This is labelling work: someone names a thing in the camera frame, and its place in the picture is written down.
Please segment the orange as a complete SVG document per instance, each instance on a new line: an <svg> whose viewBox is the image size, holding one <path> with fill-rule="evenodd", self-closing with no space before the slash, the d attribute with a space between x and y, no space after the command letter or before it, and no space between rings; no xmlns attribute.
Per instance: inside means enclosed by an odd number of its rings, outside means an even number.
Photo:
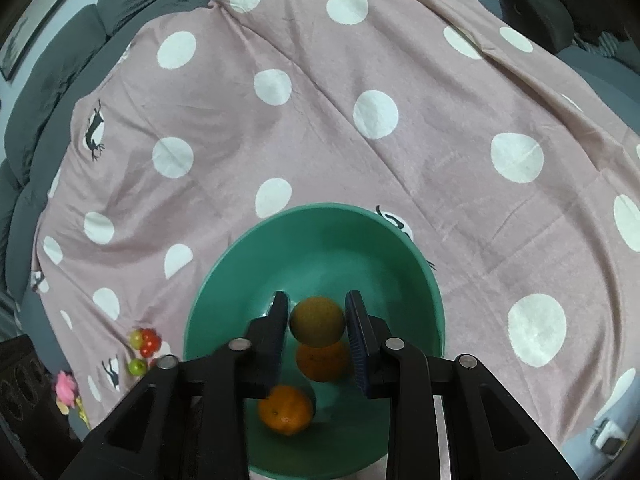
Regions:
<svg viewBox="0 0 640 480"><path fill-rule="evenodd" d="M277 385L257 402L262 423L276 434L292 437L304 431L314 419L314 404L302 389Z"/></svg>
<svg viewBox="0 0 640 480"><path fill-rule="evenodd" d="M336 382L352 367L349 346L342 340L322 348L300 344L295 362L299 371L313 382Z"/></svg>

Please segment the small yellow fruit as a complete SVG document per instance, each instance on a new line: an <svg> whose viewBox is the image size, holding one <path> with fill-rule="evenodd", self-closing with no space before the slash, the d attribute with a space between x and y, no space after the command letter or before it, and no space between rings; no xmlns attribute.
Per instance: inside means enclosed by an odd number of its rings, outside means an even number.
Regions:
<svg viewBox="0 0 640 480"><path fill-rule="evenodd" d="M345 331L343 309L332 299L321 296L299 301L290 316L290 331L295 339L306 346L332 346Z"/></svg>

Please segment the pink plush toy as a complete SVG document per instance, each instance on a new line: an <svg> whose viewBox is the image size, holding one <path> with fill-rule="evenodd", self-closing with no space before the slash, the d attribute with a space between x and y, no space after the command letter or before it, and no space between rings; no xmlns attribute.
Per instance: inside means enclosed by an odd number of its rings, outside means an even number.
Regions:
<svg viewBox="0 0 640 480"><path fill-rule="evenodd" d="M78 387L75 378L66 372L59 372L55 378L54 391L56 402L72 408L76 403Z"/></svg>

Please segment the red cherry tomato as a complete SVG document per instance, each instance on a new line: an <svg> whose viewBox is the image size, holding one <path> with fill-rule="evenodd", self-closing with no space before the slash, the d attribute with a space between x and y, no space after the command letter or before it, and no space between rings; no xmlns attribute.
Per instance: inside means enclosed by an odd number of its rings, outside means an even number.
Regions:
<svg viewBox="0 0 640 480"><path fill-rule="evenodd" d="M157 338L157 333L152 328L144 328L141 331L141 336L144 341L148 341L148 340Z"/></svg>
<svg viewBox="0 0 640 480"><path fill-rule="evenodd" d="M149 359L156 352L156 343L154 340L147 340L142 344L140 354L143 359Z"/></svg>

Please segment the white power adapter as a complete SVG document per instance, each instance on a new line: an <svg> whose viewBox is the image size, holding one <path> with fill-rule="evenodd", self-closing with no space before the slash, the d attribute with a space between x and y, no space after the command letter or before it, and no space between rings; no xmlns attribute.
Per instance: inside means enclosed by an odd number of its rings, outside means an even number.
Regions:
<svg viewBox="0 0 640 480"><path fill-rule="evenodd" d="M626 432L608 418L600 423L591 438L592 446L611 460L623 451L627 441Z"/></svg>

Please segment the green plastic bowl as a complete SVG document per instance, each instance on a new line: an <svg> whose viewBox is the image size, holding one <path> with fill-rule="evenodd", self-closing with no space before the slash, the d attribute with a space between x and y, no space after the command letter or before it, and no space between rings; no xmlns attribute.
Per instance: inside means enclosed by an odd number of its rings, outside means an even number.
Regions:
<svg viewBox="0 0 640 480"><path fill-rule="evenodd" d="M354 206L301 206L259 223L215 263L194 300L183 337L188 360L207 356L267 313L276 292L290 304L321 296L342 304L360 292L367 311L393 336L428 356L445 350L442 297L409 228ZM384 457L390 404L369 401L348 376L312 382L297 368L297 342L286 336L280 381L314 400L314 421L293 437L280 436L246 404L250 470L273 479L335 479Z"/></svg>

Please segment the dark grey cushion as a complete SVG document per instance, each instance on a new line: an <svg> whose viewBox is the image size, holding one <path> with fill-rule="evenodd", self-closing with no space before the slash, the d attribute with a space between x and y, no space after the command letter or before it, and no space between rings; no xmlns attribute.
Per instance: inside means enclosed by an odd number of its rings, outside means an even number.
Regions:
<svg viewBox="0 0 640 480"><path fill-rule="evenodd" d="M574 23L560 0L503 0L504 20L535 44L558 54L572 44Z"/></svg>

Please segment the framed wall picture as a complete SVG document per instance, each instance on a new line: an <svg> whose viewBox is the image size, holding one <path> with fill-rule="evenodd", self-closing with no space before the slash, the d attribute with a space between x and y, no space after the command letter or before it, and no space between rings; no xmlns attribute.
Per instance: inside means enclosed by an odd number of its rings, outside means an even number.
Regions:
<svg viewBox="0 0 640 480"><path fill-rule="evenodd" d="M62 25L96 0L1 0L1 80L14 81Z"/></svg>

